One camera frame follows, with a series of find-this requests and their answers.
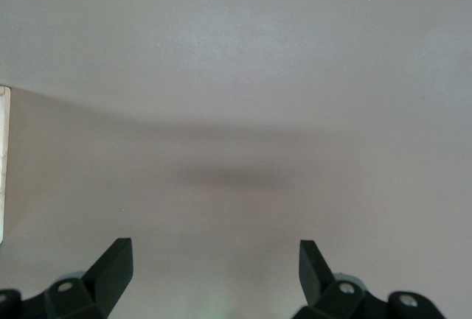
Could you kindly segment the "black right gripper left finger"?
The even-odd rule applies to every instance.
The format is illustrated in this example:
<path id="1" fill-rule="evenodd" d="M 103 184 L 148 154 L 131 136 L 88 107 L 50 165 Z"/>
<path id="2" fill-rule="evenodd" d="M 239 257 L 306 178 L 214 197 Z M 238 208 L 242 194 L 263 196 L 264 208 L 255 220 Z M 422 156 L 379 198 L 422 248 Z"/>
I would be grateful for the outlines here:
<path id="1" fill-rule="evenodd" d="M 107 318 L 132 279 L 132 241 L 119 238 L 79 278 L 55 282 L 44 295 L 48 318 Z"/>

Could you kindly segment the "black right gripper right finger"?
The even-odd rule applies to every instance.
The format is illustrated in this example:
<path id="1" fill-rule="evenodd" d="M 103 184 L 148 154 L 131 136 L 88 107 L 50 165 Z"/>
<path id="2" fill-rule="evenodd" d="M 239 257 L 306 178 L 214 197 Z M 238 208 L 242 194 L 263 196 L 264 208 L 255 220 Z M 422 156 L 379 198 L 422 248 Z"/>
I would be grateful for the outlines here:
<path id="1" fill-rule="evenodd" d="M 298 318 L 365 318 L 367 287 L 357 277 L 333 273 L 313 240 L 299 243 L 299 282 L 307 304 Z"/>

